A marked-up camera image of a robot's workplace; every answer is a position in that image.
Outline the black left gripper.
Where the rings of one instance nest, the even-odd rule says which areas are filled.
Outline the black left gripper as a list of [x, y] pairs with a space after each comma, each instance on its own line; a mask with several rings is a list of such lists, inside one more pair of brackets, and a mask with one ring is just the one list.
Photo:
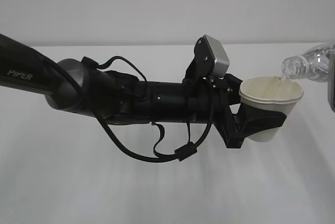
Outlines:
[[[269, 142], [286, 120], [283, 112], [264, 110], [241, 103], [242, 80], [227, 73], [223, 78], [211, 78], [214, 88], [214, 126], [226, 148], [240, 148], [243, 138], [255, 142]], [[237, 115], [230, 106], [240, 104]]]

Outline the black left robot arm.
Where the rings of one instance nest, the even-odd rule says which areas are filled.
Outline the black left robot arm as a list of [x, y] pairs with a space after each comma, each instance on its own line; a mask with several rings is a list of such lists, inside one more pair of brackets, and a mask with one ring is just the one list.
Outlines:
[[51, 67], [48, 59], [7, 36], [1, 36], [1, 85], [45, 96], [54, 109], [92, 116], [87, 96], [109, 125], [150, 122], [213, 124], [226, 147], [239, 149], [252, 134], [281, 127], [282, 112], [258, 109], [241, 101], [241, 80], [229, 74], [229, 59], [220, 42], [208, 35], [198, 39], [194, 58], [180, 83], [149, 82], [110, 70], [84, 57], [65, 59], [58, 67], [82, 89]]

